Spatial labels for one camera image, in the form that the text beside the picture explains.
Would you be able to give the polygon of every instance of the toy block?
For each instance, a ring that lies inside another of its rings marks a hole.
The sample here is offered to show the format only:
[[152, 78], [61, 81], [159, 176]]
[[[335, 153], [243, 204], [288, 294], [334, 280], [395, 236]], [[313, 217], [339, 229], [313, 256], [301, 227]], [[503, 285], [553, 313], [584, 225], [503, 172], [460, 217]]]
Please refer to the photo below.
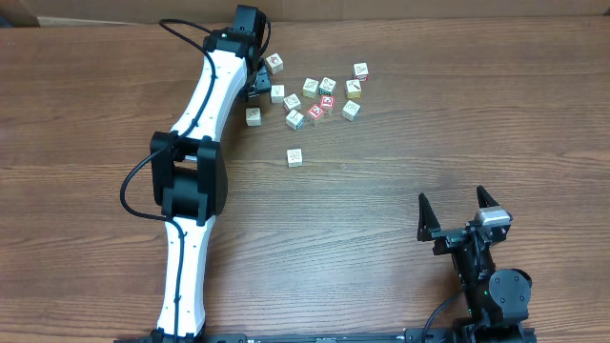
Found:
[[303, 85], [303, 95], [307, 96], [307, 97], [311, 97], [311, 98], [315, 98], [315, 95], [317, 94], [317, 85], [319, 84], [319, 82], [310, 79], [310, 78], [306, 78], [305, 79], [305, 84]]
[[277, 74], [284, 70], [284, 62], [279, 58], [277, 53], [267, 57], [265, 61], [267, 62], [267, 68], [269, 68], [271, 74]]
[[328, 77], [324, 77], [322, 79], [322, 83], [320, 84], [320, 95], [333, 95], [333, 91], [335, 91], [335, 86], [335, 80], [331, 80]]
[[359, 98], [362, 95], [362, 88], [360, 87], [360, 81], [348, 80], [345, 82], [345, 93], [348, 99]]
[[314, 104], [307, 111], [307, 117], [314, 122], [314, 126], [317, 126], [324, 120], [324, 110], [318, 104]]
[[291, 94], [284, 98], [284, 109], [286, 109], [286, 112], [292, 110], [299, 111], [301, 109], [301, 102], [298, 100], [298, 97], [296, 97], [296, 94]]
[[246, 109], [246, 123], [248, 126], [263, 125], [262, 117], [260, 116], [260, 108]]
[[369, 79], [369, 68], [366, 63], [354, 64], [354, 79], [365, 82]]
[[292, 149], [286, 151], [288, 155], [288, 167], [301, 167], [303, 166], [303, 154], [301, 149]]
[[320, 107], [326, 111], [328, 115], [333, 115], [333, 109], [335, 108], [335, 97], [331, 95], [320, 96]]
[[303, 116], [303, 114], [299, 113], [296, 110], [292, 110], [286, 116], [286, 125], [293, 128], [293, 130], [295, 130], [295, 131], [300, 129], [301, 126], [303, 126], [304, 122], [305, 122], [305, 117]]
[[284, 101], [284, 85], [271, 86], [271, 102], [281, 104]]
[[356, 120], [360, 114], [360, 105], [352, 100], [349, 100], [343, 107], [343, 116], [350, 121]]

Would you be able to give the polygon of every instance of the wood grain surface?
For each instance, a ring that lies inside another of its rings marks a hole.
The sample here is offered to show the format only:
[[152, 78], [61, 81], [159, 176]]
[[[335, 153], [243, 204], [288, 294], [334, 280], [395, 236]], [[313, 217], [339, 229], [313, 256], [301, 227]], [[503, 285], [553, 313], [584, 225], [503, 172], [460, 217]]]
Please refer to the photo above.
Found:
[[610, 0], [20, 0], [20, 2], [37, 17], [128, 23], [156, 23], [159, 19], [168, 17], [231, 23], [235, 7], [239, 4], [260, 8], [275, 22], [602, 15], [610, 8]]
[[[274, 25], [269, 52], [285, 67], [273, 81], [287, 94], [330, 76], [342, 107], [352, 64], [371, 77], [353, 123], [293, 131], [267, 94], [263, 126], [249, 128], [234, 107], [208, 332], [423, 326], [458, 278], [416, 240], [417, 195], [454, 228], [481, 184], [515, 217], [492, 253], [534, 279], [527, 325], [542, 342], [607, 342], [609, 36], [603, 17]], [[124, 212], [118, 190], [185, 109], [201, 63], [157, 26], [0, 30], [1, 342], [110, 342], [155, 326], [165, 231]], [[288, 169], [294, 148], [304, 166]], [[158, 212], [151, 184], [145, 169], [129, 200]]]

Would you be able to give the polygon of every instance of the black bracket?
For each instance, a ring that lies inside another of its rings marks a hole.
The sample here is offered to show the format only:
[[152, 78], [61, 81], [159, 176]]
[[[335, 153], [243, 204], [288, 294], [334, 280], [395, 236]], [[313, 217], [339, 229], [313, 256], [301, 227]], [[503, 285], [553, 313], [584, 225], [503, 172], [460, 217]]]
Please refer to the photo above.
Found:
[[203, 336], [203, 343], [248, 343], [248, 338], [242, 333], [211, 334]]
[[267, 23], [265, 13], [255, 7], [239, 5], [233, 26], [213, 30], [203, 41], [203, 48], [207, 51], [234, 52], [235, 56], [246, 59], [248, 78], [239, 93], [246, 99], [271, 91], [271, 79], [262, 59], [266, 46], [261, 49], [265, 23]]
[[[203, 334], [194, 336], [192, 333], [188, 333], [186, 337], [177, 337], [177, 343], [201, 343], [202, 337]], [[146, 337], [114, 340], [114, 343], [173, 343], [173, 335], [165, 334], [163, 329], [155, 329]]]
[[477, 187], [477, 200], [478, 207], [480, 209], [499, 206], [498, 201], [494, 200], [494, 198], [489, 195], [489, 193], [483, 188], [483, 186]]
[[[219, 215], [227, 200], [227, 171], [220, 152], [220, 143], [205, 136], [201, 140], [182, 138], [177, 133], [155, 132], [151, 153], [163, 150], [152, 161], [154, 202], [161, 213], [195, 218], [203, 226], [213, 215]], [[177, 167], [174, 162], [186, 156], [197, 157], [197, 169]]]
[[[407, 329], [404, 332], [405, 343], [421, 342], [423, 329]], [[426, 332], [426, 343], [445, 343], [452, 341], [452, 332], [447, 329], [429, 329]]]
[[437, 216], [432, 211], [430, 201], [424, 193], [419, 195], [419, 224], [417, 225], [417, 240], [427, 242], [433, 240], [432, 234], [440, 231]]

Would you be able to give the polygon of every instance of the white robotic arm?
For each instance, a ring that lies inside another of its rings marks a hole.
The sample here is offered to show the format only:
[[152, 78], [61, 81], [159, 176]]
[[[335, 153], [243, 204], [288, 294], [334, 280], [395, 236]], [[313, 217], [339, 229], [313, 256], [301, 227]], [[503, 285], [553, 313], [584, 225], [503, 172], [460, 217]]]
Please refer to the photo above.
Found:
[[[198, 126], [189, 133], [188, 137], [200, 140], [204, 136], [208, 136], [214, 142], [219, 142], [231, 106], [237, 94], [245, 85], [247, 66], [245, 59], [236, 57], [233, 52], [215, 50], [210, 53], [210, 56], [216, 67], [216, 80], [210, 100], [199, 118]], [[181, 134], [191, 125], [208, 92], [211, 76], [210, 63], [204, 58], [201, 78], [191, 98], [191, 102], [184, 111], [184, 114], [173, 125], [172, 131], [177, 131], [178, 134]], [[187, 155], [185, 158], [196, 161], [196, 156]], [[197, 335], [205, 323], [203, 279], [208, 241], [215, 219], [215, 215], [210, 217], [203, 227], [197, 226], [196, 220], [192, 218], [178, 215], [173, 219], [180, 225], [185, 234], [178, 314], [179, 336], [186, 336], [188, 333]], [[166, 223], [165, 227], [168, 235], [168, 265], [165, 298], [161, 315], [157, 321], [157, 328], [163, 329], [165, 334], [173, 334], [175, 319], [175, 304], [173, 299], [180, 261], [180, 239], [173, 224]]]

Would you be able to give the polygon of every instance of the robotic arm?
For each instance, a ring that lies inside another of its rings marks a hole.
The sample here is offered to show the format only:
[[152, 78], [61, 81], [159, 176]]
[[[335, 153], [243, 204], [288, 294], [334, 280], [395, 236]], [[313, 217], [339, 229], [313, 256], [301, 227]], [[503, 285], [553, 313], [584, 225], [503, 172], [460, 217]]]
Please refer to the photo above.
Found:
[[[158, 131], [152, 137], [154, 200], [165, 218], [169, 218], [165, 298], [157, 329], [150, 336], [115, 343], [536, 342], [534, 330], [523, 329], [520, 324], [528, 317], [531, 278], [519, 270], [496, 271], [489, 252], [491, 246], [506, 239], [512, 216], [481, 186], [477, 188], [479, 210], [464, 229], [442, 230], [428, 199], [423, 193], [419, 195], [417, 240], [434, 241], [434, 254], [453, 256], [471, 312], [470, 318], [456, 320], [453, 329], [429, 329], [433, 314], [423, 329], [405, 329], [401, 333], [262, 337], [204, 334], [203, 281], [208, 242], [227, 198], [220, 137], [238, 96], [248, 99], [271, 90], [261, 58], [268, 44], [267, 40], [262, 45], [265, 23], [269, 40], [271, 25], [265, 14], [256, 8], [239, 6], [232, 27], [214, 30], [206, 37], [203, 47], [198, 48], [208, 53], [212, 63], [204, 58], [191, 102], [170, 132]], [[210, 87], [208, 103], [197, 117]], [[184, 160], [196, 163], [197, 169], [175, 165]]]

